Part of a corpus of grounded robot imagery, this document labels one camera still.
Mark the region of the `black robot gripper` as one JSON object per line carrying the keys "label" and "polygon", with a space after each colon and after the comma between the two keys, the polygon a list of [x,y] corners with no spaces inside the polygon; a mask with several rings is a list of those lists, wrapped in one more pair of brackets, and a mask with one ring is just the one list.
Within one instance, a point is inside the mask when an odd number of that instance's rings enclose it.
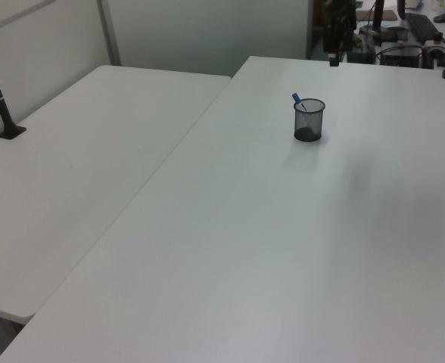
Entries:
{"label": "black robot gripper", "polygon": [[324,29],[323,49],[328,53],[331,67],[346,61],[347,52],[353,49],[356,29],[356,2],[352,0],[326,0],[322,3],[323,14],[329,25]]}

